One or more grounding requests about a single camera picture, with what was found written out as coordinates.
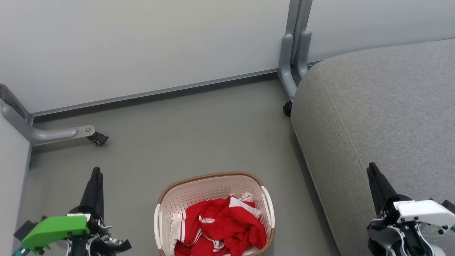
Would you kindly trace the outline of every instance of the gray metal frame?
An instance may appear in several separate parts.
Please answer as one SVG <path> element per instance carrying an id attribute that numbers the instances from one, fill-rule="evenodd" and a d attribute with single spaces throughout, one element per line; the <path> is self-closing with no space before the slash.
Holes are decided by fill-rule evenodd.
<path id="1" fill-rule="evenodd" d="M 1 113 L 17 131 L 19 131 L 32 146 L 68 140 L 80 137 L 89 137 L 95 134 L 95 126 L 85 125 L 58 130 L 40 130 L 32 127 L 33 117 L 25 110 L 14 97 L 7 86 L 0 84 Z"/>
<path id="2" fill-rule="evenodd" d="M 58 130 L 40 130 L 31 127 L 10 105 L 3 105 L 1 113 L 24 138 L 33 146 L 68 140 L 73 138 L 88 137 L 95 134 L 95 126 L 85 125 L 74 128 Z"/>
<path id="3" fill-rule="evenodd" d="M 312 3 L 313 0 L 300 0 L 299 4 L 293 1 L 290 2 L 288 26 L 286 27 L 286 34 L 281 41 L 278 75 L 291 102 L 294 101 L 297 90 L 291 66 L 294 65 L 294 70 L 300 80 L 303 79 L 308 71 L 308 52 L 312 34 L 305 28 L 308 24 Z M 298 6 L 298 11 L 292 10 L 296 6 Z M 290 25 L 291 20 L 295 20 L 295 25 Z"/>
<path id="4" fill-rule="evenodd" d="M 298 71 L 300 80 L 308 71 L 308 52 L 310 50 L 311 31 L 304 30 L 300 34 L 300 40 L 297 47 L 297 62 L 294 63 Z"/>
<path id="5" fill-rule="evenodd" d="M 296 23 L 295 23 L 295 30 L 293 31 L 294 43 L 292 45 L 292 52 L 291 52 L 291 65 L 295 64 L 298 43 L 300 40 L 301 33 L 303 31 L 305 31 L 305 29 L 307 28 L 312 4 L 313 4 L 313 0 L 301 0 L 300 1 L 300 5 L 298 7 L 297 19 L 296 19 Z"/>
<path id="6" fill-rule="evenodd" d="M 283 36 L 283 39 L 281 40 L 280 63 L 278 67 L 278 75 L 289 95 L 289 98 L 291 98 L 291 101 L 294 100 L 294 95 L 297 90 L 297 85 L 292 77 L 291 69 L 291 50 L 293 40 L 294 36 L 292 34 L 286 34 Z"/>

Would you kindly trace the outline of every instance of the white wall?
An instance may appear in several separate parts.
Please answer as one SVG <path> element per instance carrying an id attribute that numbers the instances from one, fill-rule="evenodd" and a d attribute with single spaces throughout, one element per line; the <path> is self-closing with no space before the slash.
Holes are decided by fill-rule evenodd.
<path id="1" fill-rule="evenodd" d="M 0 248 L 4 255 L 13 248 L 29 146 L 0 113 Z"/>
<path id="2" fill-rule="evenodd" d="M 455 37 L 453 0 L 313 0 L 308 60 Z"/>
<path id="3" fill-rule="evenodd" d="M 30 113 L 278 68 L 289 0 L 2 0 L 0 83 Z"/>

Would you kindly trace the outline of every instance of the black wheel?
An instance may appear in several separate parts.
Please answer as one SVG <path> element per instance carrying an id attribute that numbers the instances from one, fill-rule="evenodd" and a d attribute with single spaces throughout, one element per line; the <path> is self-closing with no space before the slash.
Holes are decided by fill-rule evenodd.
<path id="1" fill-rule="evenodd" d="M 88 136 L 87 139 L 89 139 L 91 142 L 95 143 L 97 146 L 104 145 L 106 143 L 107 139 L 109 139 L 108 136 L 104 136 L 104 134 L 101 134 L 99 132 L 95 132 L 93 135 Z"/>
<path id="2" fill-rule="evenodd" d="M 292 110 L 292 101 L 288 101 L 283 106 L 284 114 L 287 115 L 288 117 L 290 117 L 291 116 L 291 110 Z"/>
<path id="3" fill-rule="evenodd" d="M 368 249 L 374 256 L 385 256 L 385 249 L 372 239 L 368 239 Z"/>

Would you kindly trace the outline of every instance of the white plastic basket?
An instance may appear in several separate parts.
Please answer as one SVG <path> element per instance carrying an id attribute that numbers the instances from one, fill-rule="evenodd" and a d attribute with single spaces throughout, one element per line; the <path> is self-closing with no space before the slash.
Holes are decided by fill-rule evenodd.
<path id="1" fill-rule="evenodd" d="M 275 213 L 270 195 L 256 176 L 246 172 L 227 172 L 182 180 L 163 191 L 155 209 L 153 222 L 160 256 L 174 256 L 169 245 L 173 216 L 181 214 L 189 206 L 203 200 L 227 198 L 230 195 L 241 197 L 247 192 L 253 195 L 256 208 L 261 211 L 259 220 L 267 233 L 267 244 L 261 250 L 253 248 L 243 255 L 263 254 L 269 249 L 275 237 Z"/>

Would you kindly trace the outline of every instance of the gray sofa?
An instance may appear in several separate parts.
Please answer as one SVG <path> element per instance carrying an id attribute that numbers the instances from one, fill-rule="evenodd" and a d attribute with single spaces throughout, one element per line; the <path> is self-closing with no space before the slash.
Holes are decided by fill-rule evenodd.
<path id="1" fill-rule="evenodd" d="M 291 119 L 341 255 L 371 255 L 369 162 L 400 194 L 455 201 L 455 39 L 319 62 Z M 424 233 L 455 253 L 455 232 Z"/>

